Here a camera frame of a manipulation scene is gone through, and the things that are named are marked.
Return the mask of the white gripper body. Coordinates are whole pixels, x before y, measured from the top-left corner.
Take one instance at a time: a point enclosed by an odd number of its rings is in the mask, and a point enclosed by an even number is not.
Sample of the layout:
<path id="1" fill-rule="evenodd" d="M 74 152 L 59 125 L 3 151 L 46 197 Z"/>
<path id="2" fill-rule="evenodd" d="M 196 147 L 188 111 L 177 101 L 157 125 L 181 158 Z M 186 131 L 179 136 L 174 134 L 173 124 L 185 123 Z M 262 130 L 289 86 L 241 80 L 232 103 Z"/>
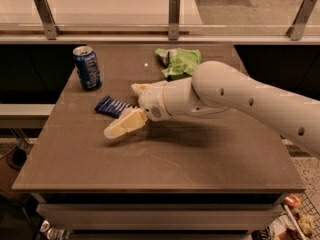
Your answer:
<path id="1" fill-rule="evenodd" d="M 163 89 L 166 84 L 166 81 L 150 83 L 138 96 L 139 107 L 151 121 L 164 121 L 171 117 L 164 105 Z"/>

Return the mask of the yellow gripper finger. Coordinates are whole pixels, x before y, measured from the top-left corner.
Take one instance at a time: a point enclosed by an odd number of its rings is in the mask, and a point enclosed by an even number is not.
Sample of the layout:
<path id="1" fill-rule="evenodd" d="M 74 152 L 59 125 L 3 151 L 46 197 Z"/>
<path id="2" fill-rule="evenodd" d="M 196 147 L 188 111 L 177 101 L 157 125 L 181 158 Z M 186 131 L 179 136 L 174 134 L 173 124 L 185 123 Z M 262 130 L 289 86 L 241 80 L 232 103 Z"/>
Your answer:
<path id="1" fill-rule="evenodd" d="M 114 120 L 104 130 L 104 136 L 108 139 L 114 139 L 129 132 L 142 128 L 148 118 L 140 108 L 127 108 L 120 117 Z"/>
<path id="2" fill-rule="evenodd" d="M 134 83 L 131 85 L 131 88 L 136 96 L 140 96 L 142 92 L 149 86 L 150 86 L 149 83 L 144 83 L 144 84 Z"/>

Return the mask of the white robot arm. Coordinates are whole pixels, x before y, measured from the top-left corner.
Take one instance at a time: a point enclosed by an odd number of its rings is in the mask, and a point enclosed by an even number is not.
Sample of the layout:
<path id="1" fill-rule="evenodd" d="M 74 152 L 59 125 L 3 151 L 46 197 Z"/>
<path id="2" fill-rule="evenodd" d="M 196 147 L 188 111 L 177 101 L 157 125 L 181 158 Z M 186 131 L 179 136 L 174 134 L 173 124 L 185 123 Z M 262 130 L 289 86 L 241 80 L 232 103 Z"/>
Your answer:
<path id="1" fill-rule="evenodd" d="M 109 139 L 135 131 L 148 120 L 177 115 L 216 118 L 239 110 L 320 159 L 320 101 L 263 84 L 225 63 L 207 61 L 188 78 L 134 84 L 132 89 L 138 105 L 125 109 L 104 130 Z"/>

